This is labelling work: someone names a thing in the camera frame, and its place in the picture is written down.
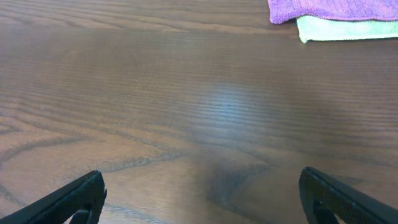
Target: stacked towels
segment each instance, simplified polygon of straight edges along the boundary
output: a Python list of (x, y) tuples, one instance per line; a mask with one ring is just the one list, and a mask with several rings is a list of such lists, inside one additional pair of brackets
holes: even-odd
[(397, 0), (268, 0), (270, 20), (297, 18), (300, 40), (398, 37)]

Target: light green towel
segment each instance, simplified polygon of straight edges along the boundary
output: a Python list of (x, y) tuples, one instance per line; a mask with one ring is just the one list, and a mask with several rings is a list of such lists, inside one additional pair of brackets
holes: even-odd
[(398, 37), (398, 21), (333, 21), (314, 16), (297, 18), (300, 40), (361, 40)]

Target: wood grain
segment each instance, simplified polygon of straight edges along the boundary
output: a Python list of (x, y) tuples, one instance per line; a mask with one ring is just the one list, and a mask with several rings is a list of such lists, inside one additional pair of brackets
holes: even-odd
[(398, 208), (398, 40), (265, 1), (0, 1), (0, 216), (98, 169), (100, 223), (306, 223), (314, 166)]

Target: microfiber cloth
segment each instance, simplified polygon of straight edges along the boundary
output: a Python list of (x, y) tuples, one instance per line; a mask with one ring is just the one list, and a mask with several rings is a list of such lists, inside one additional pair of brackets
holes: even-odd
[(270, 21), (309, 15), (342, 21), (398, 20), (398, 0), (268, 0)]
[(398, 21), (333, 21), (313, 16), (297, 18), (300, 40), (359, 40), (398, 37)]

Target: purple cloth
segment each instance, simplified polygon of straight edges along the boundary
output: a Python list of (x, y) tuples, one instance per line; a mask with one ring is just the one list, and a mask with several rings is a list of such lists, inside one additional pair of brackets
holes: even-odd
[(343, 21), (398, 20), (398, 0), (268, 0), (268, 5), (273, 24), (303, 15)]

